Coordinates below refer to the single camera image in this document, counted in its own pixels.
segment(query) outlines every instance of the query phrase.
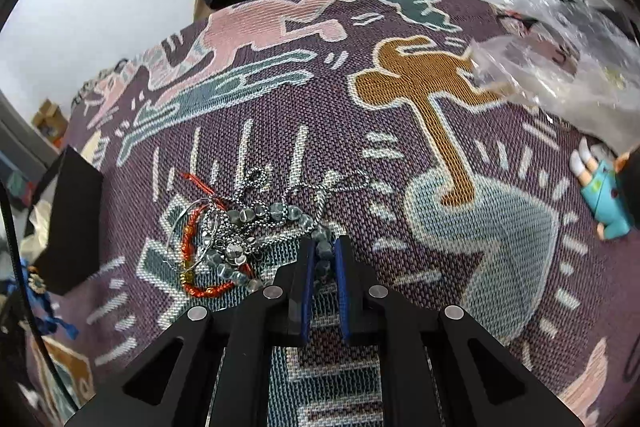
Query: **orange figure pattern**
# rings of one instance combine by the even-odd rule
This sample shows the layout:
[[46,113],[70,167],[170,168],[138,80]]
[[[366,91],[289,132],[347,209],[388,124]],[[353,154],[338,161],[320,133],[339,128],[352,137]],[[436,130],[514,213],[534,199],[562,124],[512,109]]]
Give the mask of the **orange figure pattern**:
[[457,206],[473,201],[475,188],[430,98],[437,93],[447,93],[466,105],[477,107],[495,102],[500,96],[475,89],[458,73],[458,70],[471,70],[466,55],[461,57],[430,51],[434,46],[435,43],[427,36],[379,42],[373,53],[377,67],[357,73],[354,89],[357,96],[370,106],[388,107],[394,102],[411,105],[452,181],[452,189],[442,197],[442,204]]

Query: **pink figure pattern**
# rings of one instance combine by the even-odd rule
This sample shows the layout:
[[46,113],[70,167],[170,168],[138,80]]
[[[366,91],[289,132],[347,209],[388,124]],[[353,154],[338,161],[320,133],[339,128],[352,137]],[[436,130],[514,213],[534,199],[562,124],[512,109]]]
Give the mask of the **pink figure pattern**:
[[206,28],[191,46],[187,57],[175,68],[171,67],[164,49],[158,44],[140,57],[128,62],[120,74],[113,73],[98,83],[94,92],[102,97],[103,102],[87,125],[87,129],[95,126],[115,106],[141,66],[149,72],[148,89],[159,90],[188,73],[209,52],[214,52],[213,60],[202,71],[178,82],[162,93],[156,102],[156,107],[161,107],[183,90],[228,68],[233,63],[238,50],[244,46],[251,45],[252,50],[261,51],[316,34],[326,42],[344,40],[347,38],[347,33],[336,19],[291,31],[287,31],[286,27],[287,21],[313,22],[336,1],[354,2],[355,0],[300,0],[298,2],[255,0],[229,6],[213,13],[209,17]]
[[576,378],[558,398],[582,420],[585,427],[596,427],[598,409],[593,404],[600,396],[607,381],[607,339],[601,339],[587,362],[584,372]]
[[[256,0],[239,6],[229,6],[213,13],[209,17],[207,27],[191,49],[193,52],[199,47],[200,56],[214,51],[213,60],[199,73],[168,88],[158,99],[156,107],[166,104],[181,91],[228,68],[238,50],[244,46],[251,45],[252,50],[261,51],[315,34],[327,42],[344,40],[347,33],[336,19],[291,31],[287,31],[286,27],[287,21],[309,23],[316,20],[336,1],[355,0]],[[151,78],[148,87],[151,90],[162,89],[174,80],[175,77]]]

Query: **clear plastic wrap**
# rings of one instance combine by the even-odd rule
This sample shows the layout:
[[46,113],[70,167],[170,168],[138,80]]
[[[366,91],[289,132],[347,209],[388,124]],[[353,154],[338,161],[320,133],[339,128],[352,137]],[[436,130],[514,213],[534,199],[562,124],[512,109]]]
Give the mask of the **clear plastic wrap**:
[[472,43],[478,83],[558,115],[618,154],[638,146],[640,48],[582,3],[505,4],[517,34]]

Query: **person's hair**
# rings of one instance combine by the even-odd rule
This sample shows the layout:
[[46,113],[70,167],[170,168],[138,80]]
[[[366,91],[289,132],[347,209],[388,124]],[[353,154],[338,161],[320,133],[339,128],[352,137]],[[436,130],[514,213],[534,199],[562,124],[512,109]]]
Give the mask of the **person's hair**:
[[629,159],[618,173],[620,188],[627,210],[634,218],[636,227],[640,226],[640,148],[629,154]]

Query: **purple woven fabric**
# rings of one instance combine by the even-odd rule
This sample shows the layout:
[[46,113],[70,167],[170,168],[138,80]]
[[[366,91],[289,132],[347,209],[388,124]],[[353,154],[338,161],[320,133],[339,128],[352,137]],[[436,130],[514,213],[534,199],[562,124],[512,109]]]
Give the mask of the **purple woven fabric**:
[[[362,169],[372,188],[332,196],[325,215],[357,257],[422,306],[464,306],[583,421],[601,424],[637,376],[625,365],[640,332],[640,239],[597,239],[568,169],[577,131],[473,87],[467,45],[503,32],[479,0],[258,0],[188,26],[98,84],[68,142],[104,174],[103,268],[55,299],[80,335],[53,341],[91,372],[81,390],[68,369],[79,401],[196,303],[164,251],[200,195],[179,172],[230,194],[248,168],[265,167],[260,196],[273,201],[290,182]],[[311,210],[312,196],[296,202]],[[273,248],[256,269],[269,280],[295,251]],[[196,281],[218,282],[204,267]],[[376,354],[340,342],[335,287],[314,313],[309,346],[274,352],[270,425],[382,425]],[[65,417],[44,388],[52,418]]]

